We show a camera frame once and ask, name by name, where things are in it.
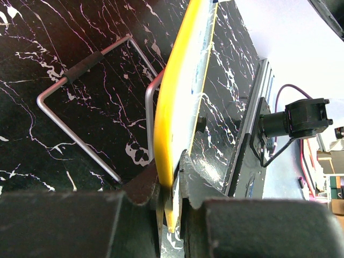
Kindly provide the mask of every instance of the metal rod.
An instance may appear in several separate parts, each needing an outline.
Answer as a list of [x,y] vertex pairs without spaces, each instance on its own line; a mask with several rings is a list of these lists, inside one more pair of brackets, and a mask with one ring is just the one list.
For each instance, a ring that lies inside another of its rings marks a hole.
[[160,85],[163,73],[165,69],[162,70],[158,76],[150,83],[147,87],[145,95],[145,105],[146,105],[146,122],[147,122],[147,141],[148,141],[148,157],[149,162],[154,158],[154,149],[153,149],[153,133],[154,133],[154,110],[153,110],[153,96],[155,90]]
[[38,107],[40,107],[47,116],[54,121],[59,128],[68,134],[92,159],[94,159],[113,179],[120,182],[121,178],[106,164],[88,145],[81,140],[58,116],[44,103],[44,100],[53,92],[67,83],[67,78],[62,78],[50,88],[42,92],[37,98]]

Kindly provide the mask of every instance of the black cable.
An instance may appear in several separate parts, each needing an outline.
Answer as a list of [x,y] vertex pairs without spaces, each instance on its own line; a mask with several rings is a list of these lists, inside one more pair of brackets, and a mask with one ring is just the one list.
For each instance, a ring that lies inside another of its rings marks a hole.
[[264,163],[264,152],[261,153],[261,158],[260,158],[260,165],[264,168],[266,168],[268,165],[271,164],[271,162],[274,161],[275,158],[277,158],[282,152],[285,151],[285,149],[288,148],[289,145],[295,140],[296,138],[290,138],[289,141],[278,151],[274,156],[272,156],[265,164]]
[[[299,92],[300,92],[301,94],[303,94],[306,98],[312,99],[312,97],[311,97],[309,94],[307,94],[304,90],[302,90],[301,88],[295,86],[294,84],[285,84],[285,85],[283,85],[283,86],[279,89],[279,91],[278,91],[278,93],[277,93],[277,96],[276,96],[276,103],[275,103],[275,113],[277,112],[277,104],[278,104],[278,99],[280,98],[280,94],[281,94],[282,90],[283,90],[284,88],[286,88],[286,87],[291,87],[291,88],[293,88],[293,89],[299,91]],[[275,156],[274,153],[275,153],[275,151],[276,151],[276,148],[277,148],[277,144],[274,144],[273,152],[270,154],[270,157],[271,157],[270,159],[272,159],[272,158]]]

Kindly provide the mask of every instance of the marble table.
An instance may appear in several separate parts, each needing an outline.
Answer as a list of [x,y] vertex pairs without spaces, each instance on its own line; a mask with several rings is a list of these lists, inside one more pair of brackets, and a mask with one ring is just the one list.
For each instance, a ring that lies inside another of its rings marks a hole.
[[[126,35],[160,72],[188,1],[1,2],[0,193],[118,188],[38,108],[36,97],[65,70]],[[235,1],[219,4],[200,106],[207,127],[196,133],[191,157],[198,171],[222,191],[233,167],[257,67],[257,53]],[[144,96],[152,79],[133,47],[122,45],[46,103],[129,181],[148,164]]]

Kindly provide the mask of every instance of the yellow object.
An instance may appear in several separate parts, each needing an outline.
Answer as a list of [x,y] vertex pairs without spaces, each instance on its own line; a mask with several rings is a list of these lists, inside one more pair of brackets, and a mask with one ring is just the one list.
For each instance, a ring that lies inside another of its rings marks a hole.
[[174,171],[184,149],[191,151],[217,4],[190,0],[160,86],[154,123],[154,156],[160,184],[170,196],[165,215],[170,232],[178,218],[172,197]]

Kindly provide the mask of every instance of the black cylinder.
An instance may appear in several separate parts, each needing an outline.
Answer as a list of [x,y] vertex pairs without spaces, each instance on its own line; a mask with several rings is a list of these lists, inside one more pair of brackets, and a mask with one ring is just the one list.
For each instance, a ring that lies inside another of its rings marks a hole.
[[261,125],[267,137],[288,135],[285,112],[265,114],[261,119]]

